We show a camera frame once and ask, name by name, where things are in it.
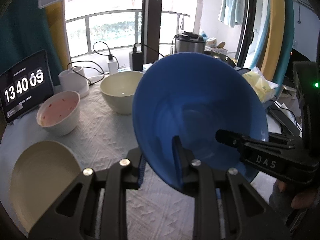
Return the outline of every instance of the finger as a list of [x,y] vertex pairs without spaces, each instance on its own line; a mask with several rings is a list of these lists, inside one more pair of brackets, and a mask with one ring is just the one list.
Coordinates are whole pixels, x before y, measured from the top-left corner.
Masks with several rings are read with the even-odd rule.
[[318,190],[316,188],[310,188],[298,193],[291,202],[293,209],[308,208],[312,206],[317,196]]
[[285,184],[284,182],[282,182],[282,181],[280,181],[280,180],[277,180],[277,181],[276,181],[276,184],[277,184],[280,192],[285,191],[285,189],[287,188],[287,184]]

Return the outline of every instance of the clock display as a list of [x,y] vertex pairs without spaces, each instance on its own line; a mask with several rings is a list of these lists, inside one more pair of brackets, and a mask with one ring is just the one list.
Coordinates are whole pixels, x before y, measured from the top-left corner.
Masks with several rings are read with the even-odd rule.
[[0,76],[0,99],[7,123],[53,95],[47,53],[41,50]]

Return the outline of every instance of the rice cooker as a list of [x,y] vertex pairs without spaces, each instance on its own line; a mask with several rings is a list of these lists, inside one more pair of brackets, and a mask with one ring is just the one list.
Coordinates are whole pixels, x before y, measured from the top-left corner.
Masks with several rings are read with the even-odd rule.
[[183,32],[175,36],[174,52],[199,52],[204,53],[205,40],[192,32]]

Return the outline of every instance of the plate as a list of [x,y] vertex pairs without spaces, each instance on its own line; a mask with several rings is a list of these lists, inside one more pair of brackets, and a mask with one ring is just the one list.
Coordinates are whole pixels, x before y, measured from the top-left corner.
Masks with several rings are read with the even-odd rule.
[[54,141],[31,145],[17,160],[10,200],[27,232],[81,172],[71,150]]
[[258,171],[235,148],[215,140],[218,129],[267,141],[265,109],[248,82],[226,63],[200,53],[177,53],[154,63],[137,87],[132,119],[139,147],[156,174],[182,191],[172,138],[214,169],[237,168],[252,181]]

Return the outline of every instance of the silver bolt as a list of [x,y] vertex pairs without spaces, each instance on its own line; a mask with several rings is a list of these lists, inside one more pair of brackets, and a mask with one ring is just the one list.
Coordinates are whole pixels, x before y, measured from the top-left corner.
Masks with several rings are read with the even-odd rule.
[[130,161],[128,159],[122,159],[119,161],[119,164],[121,166],[128,166],[130,164]]
[[85,168],[82,173],[84,176],[90,176],[93,173],[93,170],[91,168]]
[[194,160],[191,161],[191,165],[192,166],[200,166],[201,165],[201,160],[194,159]]
[[237,175],[238,174],[238,170],[236,168],[230,168],[228,170],[230,175]]

